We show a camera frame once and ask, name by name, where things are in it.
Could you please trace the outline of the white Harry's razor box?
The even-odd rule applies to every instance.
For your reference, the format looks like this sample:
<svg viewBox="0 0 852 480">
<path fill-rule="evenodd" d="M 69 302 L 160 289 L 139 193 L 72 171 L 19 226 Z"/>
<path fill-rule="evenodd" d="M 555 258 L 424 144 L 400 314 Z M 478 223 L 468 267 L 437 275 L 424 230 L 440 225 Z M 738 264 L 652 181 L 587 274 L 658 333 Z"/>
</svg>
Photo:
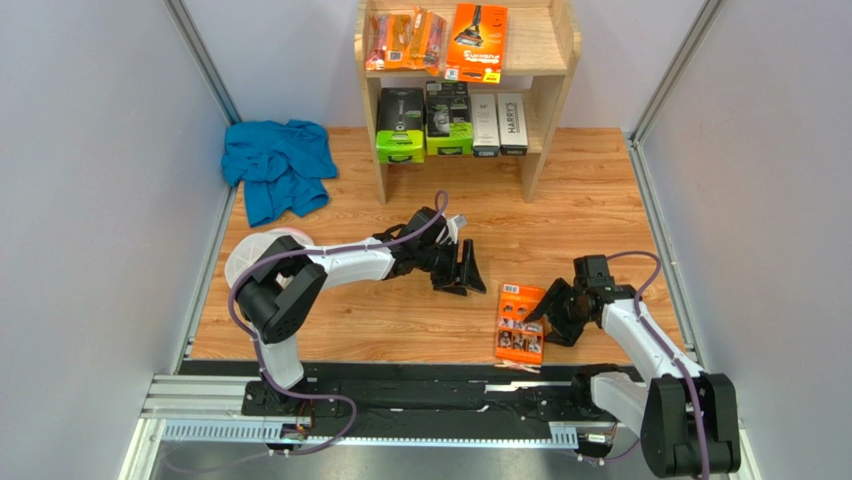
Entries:
<svg viewBox="0 0 852 480">
<path fill-rule="evenodd" d="M 498 93 L 496 100 L 501 153 L 525 156 L 529 142 L 523 96 L 520 93 Z"/>
</svg>

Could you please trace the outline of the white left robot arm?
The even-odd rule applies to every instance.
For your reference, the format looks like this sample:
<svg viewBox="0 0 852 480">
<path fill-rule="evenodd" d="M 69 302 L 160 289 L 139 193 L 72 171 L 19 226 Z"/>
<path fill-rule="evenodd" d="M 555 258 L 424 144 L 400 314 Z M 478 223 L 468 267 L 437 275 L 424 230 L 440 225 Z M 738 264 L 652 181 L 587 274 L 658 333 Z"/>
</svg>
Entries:
<svg viewBox="0 0 852 480">
<path fill-rule="evenodd" d="M 321 247 L 290 235 L 272 240 L 231 281 L 227 301 L 232 321 L 252 341 L 264 382 L 278 394 L 309 399 L 293 389 L 304 377 L 297 333 L 325 290 L 420 270 L 436 291 L 486 293 L 474 243 L 458 237 L 463 224 L 461 216 L 423 207 L 407 223 L 359 242 Z"/>
</svg>

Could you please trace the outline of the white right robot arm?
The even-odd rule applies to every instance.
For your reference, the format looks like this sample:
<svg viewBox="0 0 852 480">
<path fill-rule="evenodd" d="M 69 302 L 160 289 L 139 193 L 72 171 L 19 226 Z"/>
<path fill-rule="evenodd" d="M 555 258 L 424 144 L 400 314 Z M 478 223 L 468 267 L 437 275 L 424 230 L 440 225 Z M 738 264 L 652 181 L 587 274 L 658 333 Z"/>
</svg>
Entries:
<svg viewBox="0 0 852 480">
<path fill-rule="evenodd" d="M 742 463 L 737 394 L 723 373 L 709 373 L 665 334 L 643 300 L 652 284 L 619 284 L 613 255 L 573 261 L 574 278 L 556 279 L 524 322 L 546 319 L 546 340 L 577 343 L 595 324 L 627 354 L 641 379 L 613 364 L 578 370 L 572 387 L 579 409 L 608 413 L 629 428 L 658 478 L 708 479 L 737 472 Z"/>
</svg>

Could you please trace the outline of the long orange Bic razor bag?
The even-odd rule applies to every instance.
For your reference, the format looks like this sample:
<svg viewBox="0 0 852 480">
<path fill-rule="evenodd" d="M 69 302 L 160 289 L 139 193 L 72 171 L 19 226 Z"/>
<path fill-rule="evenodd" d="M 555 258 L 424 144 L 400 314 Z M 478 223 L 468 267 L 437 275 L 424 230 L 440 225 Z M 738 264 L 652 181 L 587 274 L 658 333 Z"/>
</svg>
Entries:
<svg viewBox="0 0 852 480">
<path fill-rule="evenodd" d="M 412 18 L 405 14 L 374 14 L 372 34 L 365 54 L 367 71 L 410 70 L 407 49 Z"/>
</svg>

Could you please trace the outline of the orange Gillette Fusion5 razor box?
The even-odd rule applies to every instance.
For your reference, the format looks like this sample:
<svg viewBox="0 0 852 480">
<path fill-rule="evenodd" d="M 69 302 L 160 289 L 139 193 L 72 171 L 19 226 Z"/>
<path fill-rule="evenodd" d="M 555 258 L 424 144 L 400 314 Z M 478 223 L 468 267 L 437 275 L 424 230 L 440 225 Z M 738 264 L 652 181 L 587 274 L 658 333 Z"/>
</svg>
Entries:
<svg viewBox="0 0 852 480">
<path fill-rule="evenodd" d="M 505 6 L 459 3 L 448 33 L 443 79 L 499 84 L 508 20 Z"/>
</svg>

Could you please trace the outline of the tall white razor box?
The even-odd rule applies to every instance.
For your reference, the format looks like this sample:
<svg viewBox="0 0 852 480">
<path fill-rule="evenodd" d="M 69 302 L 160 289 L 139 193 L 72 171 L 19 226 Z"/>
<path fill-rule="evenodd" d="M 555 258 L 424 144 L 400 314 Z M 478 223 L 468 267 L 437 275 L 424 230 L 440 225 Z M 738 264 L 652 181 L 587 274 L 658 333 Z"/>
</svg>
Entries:
<svg viewBox="0 0 852 480">
<path fill-rule="evenodd" d="M 494 158 L 500 153 L 496 100 L 493 94 L 472 94 L 472 152 L 474 157 Z"/>
</svg>

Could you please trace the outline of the orange Gillette cartridge box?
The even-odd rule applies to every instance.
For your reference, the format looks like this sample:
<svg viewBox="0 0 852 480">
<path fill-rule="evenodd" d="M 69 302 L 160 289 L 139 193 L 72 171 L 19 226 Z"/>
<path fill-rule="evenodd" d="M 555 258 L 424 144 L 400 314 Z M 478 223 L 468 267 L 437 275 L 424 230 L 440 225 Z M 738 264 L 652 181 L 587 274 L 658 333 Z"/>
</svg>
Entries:
<svg viewBox="0 0 852 480">
<path fill-rule="evenodd" d="M 545 327 L 527 317 L 543 299 L 538 287 L 504 283 L 496 321 L 495 357 L 498 368 L 539 373 L 544 359 Z"/>
</svg>

